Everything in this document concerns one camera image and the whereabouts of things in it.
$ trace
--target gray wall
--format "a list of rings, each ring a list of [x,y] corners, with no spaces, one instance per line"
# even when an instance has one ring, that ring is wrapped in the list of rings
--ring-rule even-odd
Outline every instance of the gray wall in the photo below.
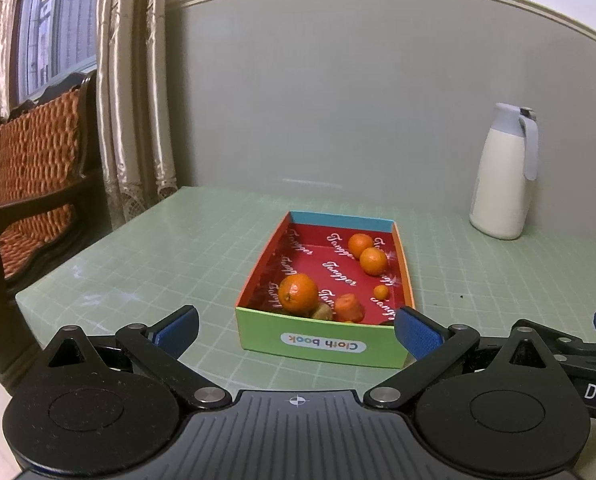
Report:
[[[167,12],[179,183],[467,214],[502,101],[541,133],[530,222],[596,236],[596,42],[492,0]]]

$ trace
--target table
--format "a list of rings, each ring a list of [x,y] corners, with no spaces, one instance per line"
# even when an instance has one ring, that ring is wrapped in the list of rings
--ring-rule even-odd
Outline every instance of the table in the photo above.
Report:
[[[395,219],[418,308],[443,325],[504,336],[525,317],[596,342],[596,241],[529,229],[489,238],[466,218],[396,207],[299,200],[186,187],[17,295],[41,345],[63,325],[89,335],[147,325],[183,304],[201,318],[180,361],[228,389],[354,388],[360,396],[396,370],[244,351],[234,305],[289,209]]]

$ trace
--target open box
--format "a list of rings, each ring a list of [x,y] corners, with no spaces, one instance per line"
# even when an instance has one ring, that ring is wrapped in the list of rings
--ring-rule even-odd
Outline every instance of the open box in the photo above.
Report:
[[[368,276],[348,253],[355,233],[366,233],[389,258],[383,276]],[[277,289],[289,274],[304,272],[318,285],[320,300],[333,306],[352,292],[365,307],[361,323],[321,321],[277,314]],[[383,283],[389,298],[373,298]],[[392,220],[290,211],[280,222],[255,264],[236,303],[242,348],[300,359],[348,365],[401,368],[407,351],[393,326],[397,308],[415,308],[407,261]]]

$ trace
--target small orange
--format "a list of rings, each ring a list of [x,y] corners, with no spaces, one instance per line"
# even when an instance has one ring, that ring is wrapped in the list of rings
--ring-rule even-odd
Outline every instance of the small orange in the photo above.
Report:
[[[318,306],[318,286],[306,274],[290,274],[280,282],[278,300],[294,316],[306,316]]]
[[[335,320],[360,323],[364,319],[364,306],[355,294],[343,294],[334,301]]]
[[[356,233],[355,235],[352,235],[347,244],[349,252],[353,254],[353,257],[356,260],[360,259],[360,255],[369,247],[373,247],[373,240],[371,240],[369,235],[364,233]]]
[[[369,247],[360,255],[360,266],[370,276],[380,276],[387,270],[389,261],[384,251],[375,247]]]
[[[387,285],[377,285],[373,290],[373,296],[378,301],[384,301],[389,297],[389,287]]]

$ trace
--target window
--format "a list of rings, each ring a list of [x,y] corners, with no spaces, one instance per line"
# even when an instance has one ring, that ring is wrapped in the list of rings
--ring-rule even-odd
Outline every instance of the window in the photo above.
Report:
[[[97,0],[22,0],[18,98],[24,101],[71,72],[95,65]]]

